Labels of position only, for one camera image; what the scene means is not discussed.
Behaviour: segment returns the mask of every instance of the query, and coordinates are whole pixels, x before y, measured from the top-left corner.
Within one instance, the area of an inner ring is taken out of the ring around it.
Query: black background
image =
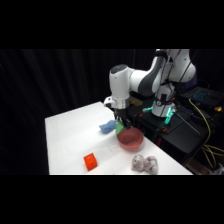
[[[148,70],[154,52],[1,49],[0,174],[48,174],[44,119],[103,102],[111,94],[108,78],[113,66]],[[194,64],[200,80],[224,92],[223,62],[224,49],[199,49]]]

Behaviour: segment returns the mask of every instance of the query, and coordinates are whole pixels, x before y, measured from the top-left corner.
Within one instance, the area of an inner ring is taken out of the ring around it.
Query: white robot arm
[[[125,120],[130,91],[145,97],[155,94],[152,113],[167,117],[171,108],[175,110],[175,105],[170,101],[174,92],[171,82],[188,82],[196,73],[189,51],[190,49],[157,49],[149,71],[134,70],[126,65],[115,66],[110,71],[112,96],[106,98],[104,105],[114,108],[115,117]]]

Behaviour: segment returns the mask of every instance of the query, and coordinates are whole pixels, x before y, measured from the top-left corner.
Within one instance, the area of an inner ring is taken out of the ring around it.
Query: pink bowl
[[[124,130],[117,135],[120,146],[128,151],[137,150],[143,142],[143,134],[137,128]]]

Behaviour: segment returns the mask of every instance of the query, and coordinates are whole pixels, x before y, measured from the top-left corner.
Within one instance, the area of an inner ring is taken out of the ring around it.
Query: gray stuffed toy
[[[132,170],[146,171],[152,175],[158,174],[158,162],[154,156],[144,159],[143,156],[137,155],[132,160]]]

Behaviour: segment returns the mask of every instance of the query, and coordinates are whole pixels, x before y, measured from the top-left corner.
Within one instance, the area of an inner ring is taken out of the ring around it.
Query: red cube
[[[84,161],[88,171],[91,171],[97,167],[97,161],[93,153],[84,157]]]

